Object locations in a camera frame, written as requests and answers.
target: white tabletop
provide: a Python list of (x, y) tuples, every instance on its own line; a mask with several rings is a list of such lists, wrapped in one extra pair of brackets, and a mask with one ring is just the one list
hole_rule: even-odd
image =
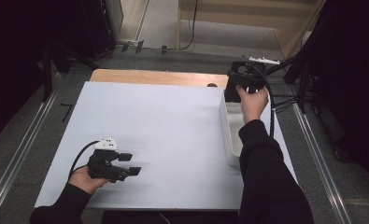
[[(35, 207), (56, 201), (85, 145), (113, 136), (119, 152), (134, 155), (113, 164), (142, 169), (138, 176), (98, 189), (89, 208), (239, 209), (243, 181), (225, 156), (222, 95), (222, 88), (87, 82)], [(277, 120), (275, 136), (293, 173)], [(91, 155), (85, 151), (78, 166)]]

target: black object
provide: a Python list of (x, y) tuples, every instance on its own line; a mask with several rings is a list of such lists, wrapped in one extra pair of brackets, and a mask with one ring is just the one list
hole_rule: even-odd
[(48, 38), (95, 58), (115, 48), (105, 0), (45, 1)]
[(0, 1), (0, 132), (43, 83), (36, 5)]
[(285, 81), (308, 76), (337, 158), (369, 171), (369, 1), (326, 1)]
[(50, 94), (52, 93), (52, 71), (50, 65), (50, 46), (47, 44), (42, 50), (42, 68), (44, 78), (44, 97), (43, 102), (46, 102)]
[(129, 153), (118, 153), (114, 150), (96, 149), (88, 161), (88, 167), (90, 170), (89, 175), (92, 178), (103, 177), (110, 179), (111, 183), (115, 183), (117, 180), (123, 181), (129, 175), (138, 175), (141, 167), (130, 167), (129, 169), (125, 169), (111, 164), (114, 160), (129, 161), (131, 158), (132, 154)]
[(137, 47), (135, 48), (135, 53), (138, 54), (141, 52), (141, 48), (143, 48), (144, 40), (140, 40), (137, 43)]
[(163, 46), (162, 46), (162, 51), (161, 51), (161, 54), (162, 54), (162, 55), (166, 54), (166, 52), (167, 52), (167, 50), (166, 50), (166, 49), (167, 49), (167, 46), (166, 46), (166, 45), (163, 45)]
[(122, 51), (121, 52), (125, 52), (126, 50), (128, 50), (128, 48), (129, 48), (129, 44), (124, 44), (122, 46)]
[(254, 93), (265, 86), (263, 73), (265, 65), (254, 62), (233, 62), (228, 70), (228, 83), (225, 89), (225, 102), (240, 103), (236, 86), (239, 85), (248, 93)]

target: floor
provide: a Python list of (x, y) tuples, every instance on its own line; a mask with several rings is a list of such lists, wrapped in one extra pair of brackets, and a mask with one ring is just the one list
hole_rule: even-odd
[[(176, 46), (177, 1), (121, 2), (125, 15), (120, 35), (122, 43), (130, 41), (135, 46), (137, 41), (144, 40), (144, 47), (153, 49)], [(191, 21), (181, 22), (182, 46), (189, 42), (191, 26)], [(122, 69), (175, 69), (183, 72), (225, 74), (229, 62), (241, 59), (241, 55), (282, 59), (273, 31), (267, 28), (197, 21), (195, 31), (193, 43), (186, 50), (188, 52), (169, 52), (167, 59), (158, 50), (143, 49), (142, 53), (135, 54), (134, 49), (129, 49), (127, 52), (108, 54), (96, 63), (103, 67)], [(199, 66), (193, 65), (193, 62), (202, 60), (206, 61), (198, 64)], [(4, 200), (0, 203), (0, 223), (28, 223), (55, 149), (59, 146), (69, 121), (69, 118), (65, 119), (71, 112), (68, 110), (69, 106), (75, 105), (83, 83), (89, 80), (91, 74), (91, 69), (73, 62), (70, 74), (58, 74), (55, 78), (55, 97), (49, 105), (40, 103), (40, 89), (0, 134), (0, 180), (8, 167), (13, 167), (16, 171), (7, 177), (7, 191), (2, 191), (1, 197)], [(288, 93), (288, 86), (282, 81), (284, 74), (285, 71), (281, 70), (269, 77), (276, 94)], [(294, 107), (289, 106), (278, 113), (277, 117), (299, 184), (311, 204), (316, 223), (340, 223), (307, 149), (307, 142), (293, 109)], [(37, 126), (32, 121), (34, 117), (40, 116), (40, 111), (45, 111), (46, 115), (41, 116), (41, 122)], [(369, 174), (355, 163), (338, 161), (322, 123), (312, 112), (310, 105), (306, 105), (306, 111), (306, 117), (344, 200), (351, 223), (369, 223)], [(33, 135), (27, 133), (28, 127), (32, 125), (37, 129)], [(26, 146), (21, 142), (24, 136), (30, 139)], [(15, 160), (20, 158), (20, 155), (15, 154), (17, 151), (23, 151), (23, 160)], [(101, 215), (101, 211), (87, 210), (83, 215), (84, 223), (99, 223)]]

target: metal rail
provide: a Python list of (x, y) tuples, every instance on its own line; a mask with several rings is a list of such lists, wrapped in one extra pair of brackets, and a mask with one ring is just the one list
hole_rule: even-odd
[(26, 134), (21, 140), (21, 143), (16, 149), (16, 152), (9, 162), (7, 169), (4, 171), (3, 175), (0, 178), (0, 207), (1, 204), (4, 202), (4, 199), (6, 198), (10, 187), (12, 186), (15, 177), (21, 169), (21, 166), (23, 165), (24, 160), (26, 159), (27, 154), (30, 151), (30, 148), (45, 120), (45, 117), (48, 115), (50, 108), (53, 105), (53, 102), (56, 98), (56, 92), (58, 91), (58, 87), (61, 82), (62, 76), (60, 73), (58, 73), (55, 77), (55, 89), (52, 91), (47, 101), (42, 103), (41, 106), (38, 108), (38, 111), (35, 114), (32, 123), (30, 124)]
[[(295, 94), (295, 90), (288, 87), (288, 91), (290, 94)], [(301, 112), (300, 107), (298, 104), (293, 105), (295, 115), (298, 118), (298, 121), (301, 125), (303, 130), (305, 140), (309, 146), (310, 153), (312, 155), (313, 161), (318, 169), (321, 182), (324, 185), (326, 190), (327, 196), (330, 200), (332, 208), (334, 210), (336, 219), (340, 224), (351, 224), (352, 221), (350, 219), (349, 213), (347, 208), (345, 207), (344, 200), (341, 197), (341, 194), (336, 186), (333, 176), (330, 173), (328, 165), (324, 160), (318, 142), (315, 138), (315, 135), (312, 132), (312, 129), (309, 125), (307, 117), (305, 114)]]

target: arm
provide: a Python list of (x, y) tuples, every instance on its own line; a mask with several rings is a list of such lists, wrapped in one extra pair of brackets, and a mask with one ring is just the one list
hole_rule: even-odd
[(286, 167), (278, 142), (260, 121), (267, 90), (252, 95), (238, 91), (246, 123), (239, 131), (244, 179), (239, 223), (313, 223), (307, 199)]
[(81, 214), (97, 188), (101, 188), (107, 179), (92, 179), (89, 168), (77, 169), (65, 185), (62, 194), (52, 206), (37, 207), (30, 216), (32, 224), (78, 224), (82, 223)]

